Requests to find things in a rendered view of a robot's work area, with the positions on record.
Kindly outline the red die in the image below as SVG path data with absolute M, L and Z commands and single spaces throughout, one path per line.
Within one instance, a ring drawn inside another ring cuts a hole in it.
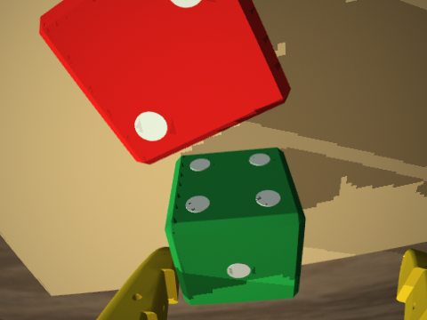
M 286 102 L 252 0 L 63 0 L 39 34 L 136 162 Z

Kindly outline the green die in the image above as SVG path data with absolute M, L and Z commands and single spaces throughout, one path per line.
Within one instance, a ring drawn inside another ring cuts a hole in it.
M 181 156 L 165 234 L 183 298 L 190 305 L 293 298 L 305 221 L 279 148 Z

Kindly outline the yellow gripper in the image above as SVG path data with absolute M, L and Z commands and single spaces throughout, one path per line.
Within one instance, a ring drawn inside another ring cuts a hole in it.
M 179 279 L 169 247 L 156 249 L 132 273 L 96 320 L 167 320 L 178 302 Z M 404 320 L 427 320 L 427 253 L 408 249 L 399 272 L 397 300 Z

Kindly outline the tan flat mat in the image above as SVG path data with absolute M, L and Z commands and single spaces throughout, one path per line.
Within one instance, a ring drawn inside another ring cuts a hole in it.
M 51 294 L 119 290 L 169 247 L 181 156 L 285 154 L 302 265 L 427 242 L 427 0 L 252 0 L 284 104 L 136 162 L 39 34 L 63 0 L 0 0 L 0 235 Z

